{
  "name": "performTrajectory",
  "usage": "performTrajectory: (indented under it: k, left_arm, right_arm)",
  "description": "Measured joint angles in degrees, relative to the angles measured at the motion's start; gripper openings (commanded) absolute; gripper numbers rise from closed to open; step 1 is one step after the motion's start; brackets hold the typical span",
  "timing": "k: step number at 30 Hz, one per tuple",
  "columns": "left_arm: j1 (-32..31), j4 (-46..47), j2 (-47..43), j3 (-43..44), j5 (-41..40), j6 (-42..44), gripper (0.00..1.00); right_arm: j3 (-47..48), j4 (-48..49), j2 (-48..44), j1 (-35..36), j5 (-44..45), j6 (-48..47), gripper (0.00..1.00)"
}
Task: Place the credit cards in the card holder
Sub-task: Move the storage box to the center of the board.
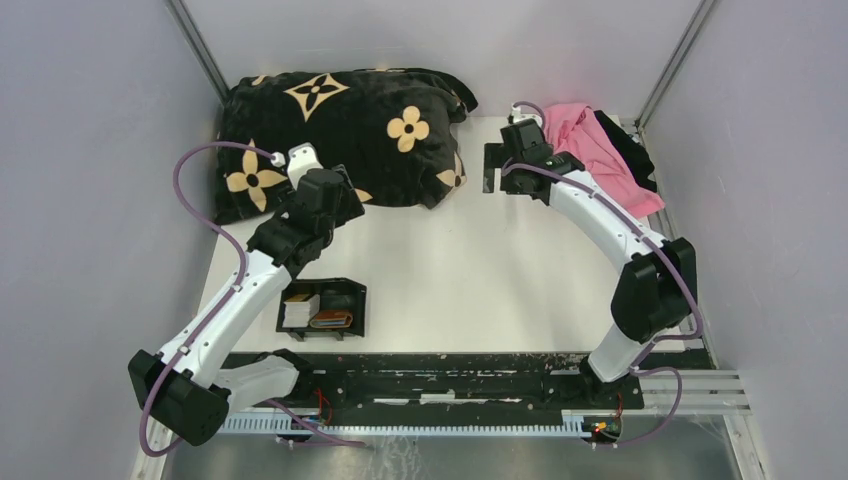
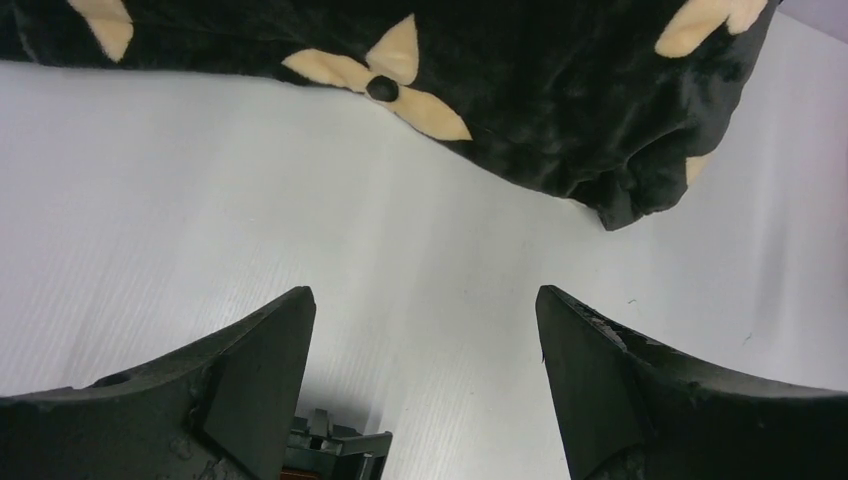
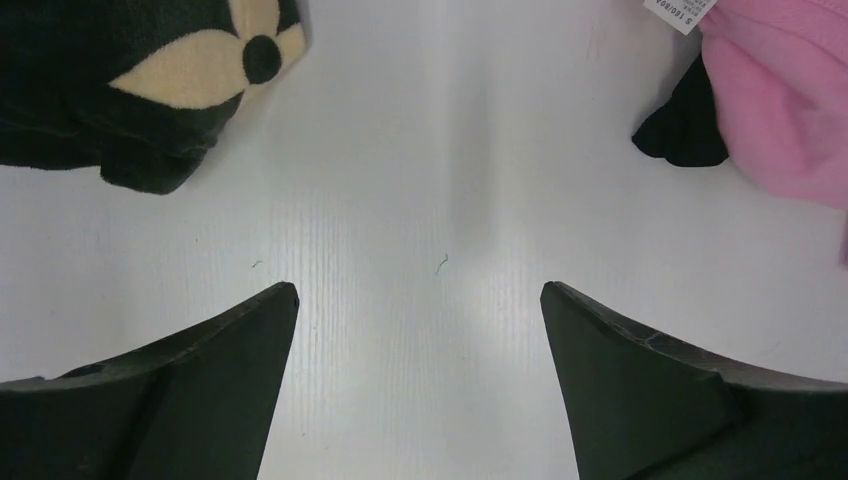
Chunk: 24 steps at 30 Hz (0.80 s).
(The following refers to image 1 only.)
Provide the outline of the brown leather card holder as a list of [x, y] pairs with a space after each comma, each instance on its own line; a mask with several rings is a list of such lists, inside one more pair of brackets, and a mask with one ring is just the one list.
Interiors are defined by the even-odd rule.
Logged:
[[354, 315], [349, 310], [323, 310], [310, 321], [309, 327], [314, 329], [346, 329], [353, 324]]

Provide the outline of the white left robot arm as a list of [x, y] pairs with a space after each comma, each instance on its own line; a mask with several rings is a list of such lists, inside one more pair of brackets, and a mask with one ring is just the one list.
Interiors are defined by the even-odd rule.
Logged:
[[238, 249], [239, 264], [212, 302], [157, 352], [130, 359], [142, 440], [155, 419], [199, 446], [248, 407], [280, 398], [299, 407], [312, 399], [314, 379], [281, 354], [232, 369], [223, 364], [261, 311], [330, 245], [335, 229], [363, 213], [344, 167], [311, 168], [299, 179]]

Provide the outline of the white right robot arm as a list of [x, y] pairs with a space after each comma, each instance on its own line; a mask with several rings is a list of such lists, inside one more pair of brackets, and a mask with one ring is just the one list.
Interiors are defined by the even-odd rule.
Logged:
[[501, 142], [484, 147], [484, 192], [541, 201], [579, 227], [619, 274], [612, 326], [579, 366], [580, 400], [602, 408], [617, 396], [617, 384], [694, 313], [695, 249], [630, 214], [575, 156], [555, 152], [537, 121], [511, 120], [500, 134]]

